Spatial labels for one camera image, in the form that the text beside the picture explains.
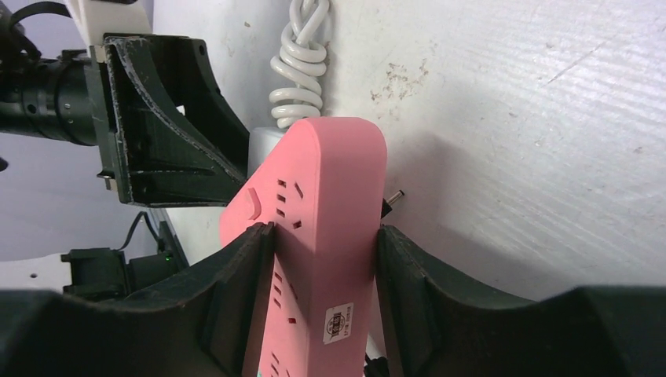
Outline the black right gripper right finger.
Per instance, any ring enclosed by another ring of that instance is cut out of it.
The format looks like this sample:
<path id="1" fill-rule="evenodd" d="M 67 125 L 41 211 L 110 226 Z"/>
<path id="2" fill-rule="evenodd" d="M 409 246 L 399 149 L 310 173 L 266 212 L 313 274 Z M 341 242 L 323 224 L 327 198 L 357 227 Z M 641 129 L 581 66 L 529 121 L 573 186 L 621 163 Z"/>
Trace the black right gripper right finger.
<path id="1" fill-rule="evenodd" d="M 583 286 L 542 301 L 490 287 L 397 228 L 377 238 L 392 376 L 662 376 L 665 290 Z"/>

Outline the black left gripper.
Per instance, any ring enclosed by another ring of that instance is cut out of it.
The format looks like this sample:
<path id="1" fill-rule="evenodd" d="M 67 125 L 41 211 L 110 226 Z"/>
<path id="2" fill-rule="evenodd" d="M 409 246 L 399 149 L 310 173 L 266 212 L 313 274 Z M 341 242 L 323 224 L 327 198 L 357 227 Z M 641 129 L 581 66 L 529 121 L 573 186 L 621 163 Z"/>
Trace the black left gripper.
<path id="1" fill-rule="evenodd" d="M 217 84 L 206 43 L 109 35 L 107 171 L 119 200 L 223 207 L 247 180 L 249 132 Z M 1 132 L 98 146 L 84 49 L 45 58 L 15 15 L 1 17 Z"/>

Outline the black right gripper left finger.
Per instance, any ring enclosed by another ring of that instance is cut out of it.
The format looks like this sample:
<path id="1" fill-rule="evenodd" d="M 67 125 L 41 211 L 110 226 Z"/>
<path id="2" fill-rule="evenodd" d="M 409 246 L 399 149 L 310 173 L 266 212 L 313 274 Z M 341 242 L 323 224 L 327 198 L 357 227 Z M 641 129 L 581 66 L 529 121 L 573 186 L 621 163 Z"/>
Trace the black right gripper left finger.
<path id="1" fill-rule="evenodd" d="M 117 302 L 1 293 L 4 376 L 255 376 L 269 306 L 273 224 Z"/>

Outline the white power strip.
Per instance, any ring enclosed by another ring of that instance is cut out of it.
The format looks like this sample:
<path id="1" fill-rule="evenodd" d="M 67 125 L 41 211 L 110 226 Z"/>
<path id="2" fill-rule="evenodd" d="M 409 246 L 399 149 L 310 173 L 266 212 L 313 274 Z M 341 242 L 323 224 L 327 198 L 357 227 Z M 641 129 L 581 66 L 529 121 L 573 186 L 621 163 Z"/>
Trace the white power strip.
<path id="1" fill-rule="evenodd" d="M 247 161 L 248 178 L 263 164 L 285 133 L 285 129 L 278 127 L 257 127 L 250 131 Z"/>

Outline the pink triangular socket adapter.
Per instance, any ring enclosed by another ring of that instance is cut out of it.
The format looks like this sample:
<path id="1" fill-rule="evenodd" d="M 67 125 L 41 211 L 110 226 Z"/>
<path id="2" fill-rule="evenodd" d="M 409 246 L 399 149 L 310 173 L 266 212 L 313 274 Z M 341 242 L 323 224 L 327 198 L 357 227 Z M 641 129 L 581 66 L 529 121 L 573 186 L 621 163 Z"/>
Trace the pink triangular socket adapter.
<path id="1" fill-rule="evenodd" d="M 275 229 L 253 375 L 362 375 L 386 161 L 374 123 L 302 119 L 223 210 L 222 245 L 257 222 Z"/>

